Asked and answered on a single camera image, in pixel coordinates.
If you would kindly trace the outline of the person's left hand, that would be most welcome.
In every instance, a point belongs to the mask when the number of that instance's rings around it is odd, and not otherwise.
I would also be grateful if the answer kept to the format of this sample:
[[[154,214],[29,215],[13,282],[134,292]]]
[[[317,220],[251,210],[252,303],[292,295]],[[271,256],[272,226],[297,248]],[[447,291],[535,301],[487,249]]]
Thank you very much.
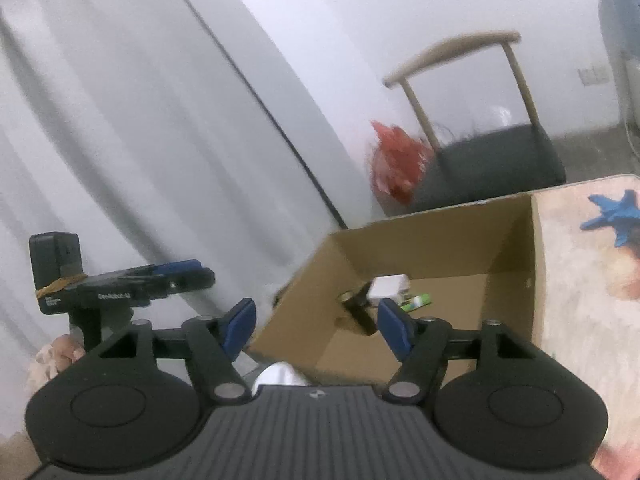
[[[29,364],[26,387],[34,394],[47,382],[67,370],[86,354],[80,342],[70,335],[58,336],[43,346]]]

